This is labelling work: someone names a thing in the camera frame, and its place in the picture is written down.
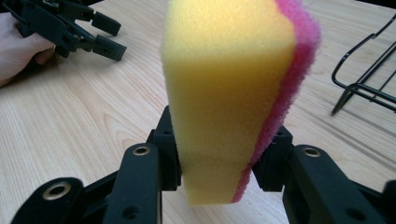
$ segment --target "black wire rack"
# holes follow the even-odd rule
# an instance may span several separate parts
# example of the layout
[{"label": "black wire rack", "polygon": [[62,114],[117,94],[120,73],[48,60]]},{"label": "black wire rack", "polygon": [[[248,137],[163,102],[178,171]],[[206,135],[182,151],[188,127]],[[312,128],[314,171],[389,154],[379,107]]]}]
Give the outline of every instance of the black wire rack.
[{"label": "black wire rack", "polygon": [[381,85],[379,89],[373,88],[369,85],[366,85],[367,80],[372,77],[378,68],[395,52],[396,50],[396,41],[370,66],[366,72],[355,82],[350,85],[346,85],[339,80],[337,80],[338,71],[341,66],[347,60],[347,58],[367,43],[371,39],[377,38],[381,35],[394,21],[396,20],[396,14],[392,17],[392,19],[380,29],[376,34],[370,34],[365,39],[363,39],[358,45],[356,45],[353,49],[351,49],[341,61],[337,64],[334,71],[332,72],[332,81],[339,87],[344,88],[344,92],[332,110],[332,114],[335,115],[349,100],[353,95],[359,95],[372,103],[376,103],[378,105],[382,105],[385,108],[393,110],[396,112],[396,98],[392,95],[389,95],[383,92],[384,88],[389,84],[389,82],[395,77],[396,70],[390,74],[384,84]]}]

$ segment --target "yellow foam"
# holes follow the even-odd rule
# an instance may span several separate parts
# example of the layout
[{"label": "yellow foam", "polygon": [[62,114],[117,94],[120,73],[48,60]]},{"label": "yellow foam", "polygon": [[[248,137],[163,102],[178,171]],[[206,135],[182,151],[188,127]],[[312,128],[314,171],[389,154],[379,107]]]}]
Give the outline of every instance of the yellow foam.
[{"label": "yellow foam", "polygon": [[270,0],[171,0],[163,71],[190,204],[231,203],[295,48]]}]

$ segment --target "human hand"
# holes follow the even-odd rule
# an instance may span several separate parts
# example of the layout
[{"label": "human hand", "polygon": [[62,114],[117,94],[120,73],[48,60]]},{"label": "human hand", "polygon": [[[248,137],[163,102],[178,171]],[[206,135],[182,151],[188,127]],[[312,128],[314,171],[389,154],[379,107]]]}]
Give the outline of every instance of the human hand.
[{"label": "human hand", "polygon": [[45,64],[53,55],[54,44],[38,34],[23,38],[18,21],[10,13],[0,13],[0,87],[6,85],[35,56]]}]

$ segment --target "sponge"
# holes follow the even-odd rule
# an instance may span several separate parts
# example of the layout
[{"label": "sponge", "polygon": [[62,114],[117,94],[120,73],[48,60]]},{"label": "sponge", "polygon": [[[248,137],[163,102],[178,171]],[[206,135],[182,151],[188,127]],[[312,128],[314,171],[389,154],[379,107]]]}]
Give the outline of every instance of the sponge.
[{"label": "sponge", "polygon": [[296,0],[170,0],[161,49],[191,205],[236,203],[319,42]]}]

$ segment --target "wood grain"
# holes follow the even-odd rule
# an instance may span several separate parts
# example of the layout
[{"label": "wood grain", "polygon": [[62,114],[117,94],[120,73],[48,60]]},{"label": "wood grain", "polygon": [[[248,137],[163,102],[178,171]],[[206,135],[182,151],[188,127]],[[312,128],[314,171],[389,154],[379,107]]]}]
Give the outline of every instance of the wood grain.
[{"label": "wood grain", "polygon": [[[354,97],[332,117],[342,89],[331,82],[331,73],[395,10],[352,0],[304,4],[322,26],[322,43],[285,125],[294,144],[325,149],[349,178],[381,190],[396,178],[395,114]],[[106,0],[92,7],[122,24],[119,35],[110,37],[128,47],[122,61],[79,50],[0,89],[0,223],[9,223],[29,195],[53,178],[74,176],[88,185],[116,171],[124,150],[145,141],[167,105],[159,54],[167,1]],[[356,80],[394,41],[396,27],[391,28],[351,58],[344,81]],[[394,64],[391,59],[384,69]],[[395,85],[387,92],[396,94]],[[288,223],[281,193],[263,193],[255,181],[243,200],[231,205],[188,207],[183,187],[166,192],[163,218],[164,223]]]}]

